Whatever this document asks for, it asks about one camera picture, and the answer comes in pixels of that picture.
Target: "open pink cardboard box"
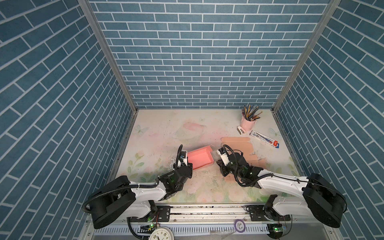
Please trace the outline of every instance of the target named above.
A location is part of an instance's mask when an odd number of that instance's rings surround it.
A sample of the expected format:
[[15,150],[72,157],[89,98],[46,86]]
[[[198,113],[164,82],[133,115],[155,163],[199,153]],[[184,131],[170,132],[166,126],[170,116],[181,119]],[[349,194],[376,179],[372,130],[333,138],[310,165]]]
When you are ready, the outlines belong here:
[[193,164],[193,170],[212,164],[211,146],[203,147],[188,153],[188,162]]

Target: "pink pencil holder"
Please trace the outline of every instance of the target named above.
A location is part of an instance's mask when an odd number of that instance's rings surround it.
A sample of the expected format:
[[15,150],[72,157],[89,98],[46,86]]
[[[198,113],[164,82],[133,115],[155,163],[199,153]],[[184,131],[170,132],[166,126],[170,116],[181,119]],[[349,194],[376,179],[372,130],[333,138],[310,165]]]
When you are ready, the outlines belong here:
[[242,116],[241,118],[241,124],[240,126],[247,132],[251,131],[253,126],[255,125],[256,123],[256,120],[254,121],[248,121],[244,118],[244,116]]

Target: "floral tablecloth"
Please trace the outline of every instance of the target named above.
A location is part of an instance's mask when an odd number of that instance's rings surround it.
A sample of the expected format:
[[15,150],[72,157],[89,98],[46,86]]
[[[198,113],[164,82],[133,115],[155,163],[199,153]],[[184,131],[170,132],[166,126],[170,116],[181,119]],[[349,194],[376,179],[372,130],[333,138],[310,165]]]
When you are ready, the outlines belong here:
[[[298,175],[271,111],[263,109],[260,116],[253,129],[280,144],[276,149],[251,138],[254,154],[263,162],[261,167]],[[241,111],[234,109],[140,110],[117,176],[127,175],[130,181],[135,182],[153,182],[157,176],[172,170],[180,144],[187,151],[211,145],[212,156],[218,160],[220,157],[216,150],[221,146],[221,138],[239,137],[237,126],[240,121]],[[236,182],[224,181],[214,163],[194,170],[192,179],[188,179],[183,190],[163,202],[265,202],[268,195],[255,187],[243,188]]]

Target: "blue brick wall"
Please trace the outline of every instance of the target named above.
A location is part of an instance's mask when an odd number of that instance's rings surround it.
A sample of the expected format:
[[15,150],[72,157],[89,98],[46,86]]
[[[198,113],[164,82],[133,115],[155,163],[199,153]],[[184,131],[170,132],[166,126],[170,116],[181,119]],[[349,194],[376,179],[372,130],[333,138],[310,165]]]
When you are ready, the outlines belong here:
[[384,1],[342,0],[278,116],[306,174],[348,201],[345,239],[383,239]]
[[139,108],[271,108],[328,0],[91,0]]
[[79,237],[130,115],[77,0],[0,1],[0,239]]

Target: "white round clock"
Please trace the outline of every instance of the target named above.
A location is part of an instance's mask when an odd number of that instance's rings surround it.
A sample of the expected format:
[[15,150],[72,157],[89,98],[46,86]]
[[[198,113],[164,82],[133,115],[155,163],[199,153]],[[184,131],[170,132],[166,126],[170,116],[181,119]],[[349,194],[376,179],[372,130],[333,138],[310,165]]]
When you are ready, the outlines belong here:
[[174,240],[172,231],[167,227],[159,227],[153,231],[149,240]]

